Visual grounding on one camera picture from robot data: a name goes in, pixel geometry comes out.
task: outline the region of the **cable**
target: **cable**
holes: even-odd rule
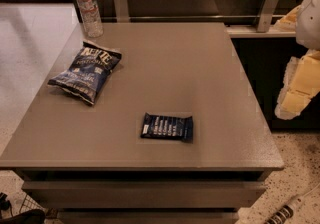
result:
[[[309,192],[302,196],[295,196],[288,201],[279,211],[277,211],[265,224],[284,224],[291,218],[296,210],[298,210],[305,201],[305,198],[320,186],[320,182]]]

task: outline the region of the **floor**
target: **floor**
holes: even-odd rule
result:
[[[9,142],[47,72],[67,41],[77,17],[71,4],[0,4],[0,154]],[[320,134],[273,133],[285,169],[266,180],[267,191],[237,224],[262,224],[291,197],[320,182]],[[23,203],[22,181],[0,171],[0,192],[17,214]],[[320,224],[320,188],[314,190],[288,224]],[[8,211],[2,212],[9,217]],[[59,220],[46,220],[58,224]]]

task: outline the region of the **speckled floor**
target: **speckled floor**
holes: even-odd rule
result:
[[[76,23],[71,4],[0,4],[0,154]],[[285,169],[268,177],[266,193],[251,208],[240,209],[237,224],[263,224],[291,197],[304,194],[320,182],[320,134],[273,135]],[[0,171],[0,192],[8,195],[14,214],[25,196],[21,185],[13,172]],[[319,198],[320,188],[286,223],[320,224]],[[10,216],[8,211],[2,213]]]

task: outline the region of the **black snack bar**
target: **black snack bar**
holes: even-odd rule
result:
[[[191,141],[193,139],[192,116],[181,118],[146,113],[140,137]]]
[[[83,42],[69,69],[51,78],[48,85],[60,87],[94,105],[99,91],[120,59],[118,52]]]

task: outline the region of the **table top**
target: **table top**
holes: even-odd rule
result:
[[[0,157],[1,168],[276,170],[283,161],[222,23],[105,23],[123,58],[95,106],[47,86],[82,47],[77,26]],[[144,114],[194,120],[192,143],[140,138]]]

